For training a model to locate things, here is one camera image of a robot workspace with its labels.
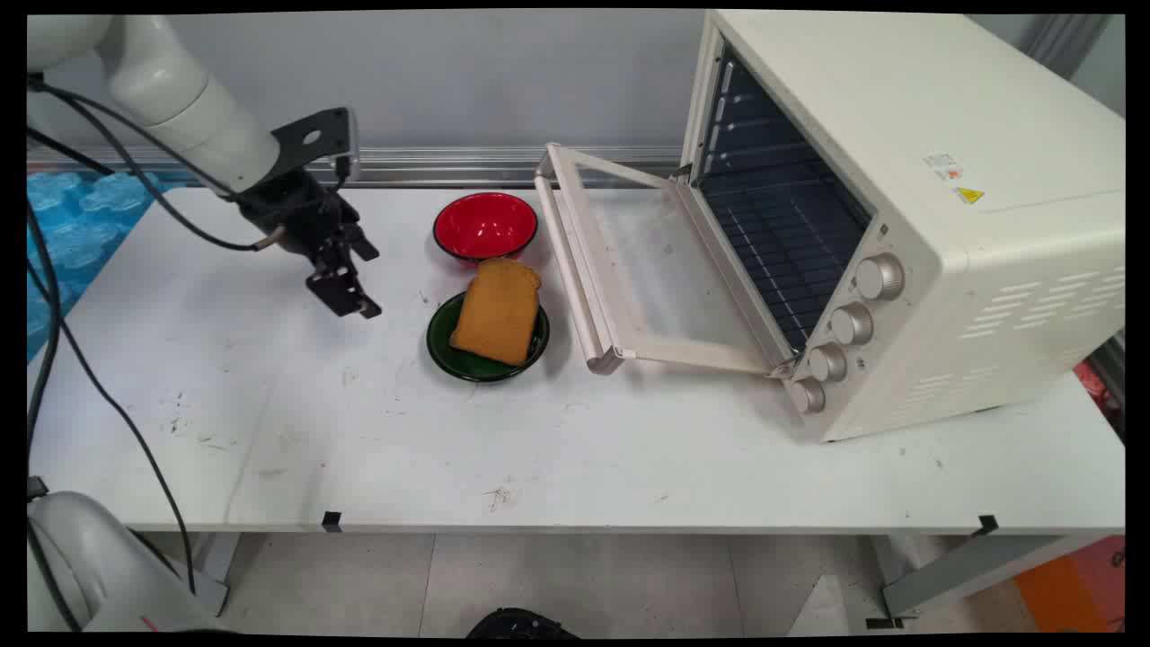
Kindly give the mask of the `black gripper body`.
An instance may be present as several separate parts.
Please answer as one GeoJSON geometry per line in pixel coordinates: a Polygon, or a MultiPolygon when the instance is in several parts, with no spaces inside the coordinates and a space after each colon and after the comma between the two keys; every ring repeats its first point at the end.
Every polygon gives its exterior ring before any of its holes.
{"type": "Polygon", "coordinates": [[[336,244],[362,253],[362,228],[355,208],[337,188],[322,187],[308,171],[296,168],[239,193],[241,216],[266,236],[279,232],[275,245],[309,261],[325,261],[336,244]]]}

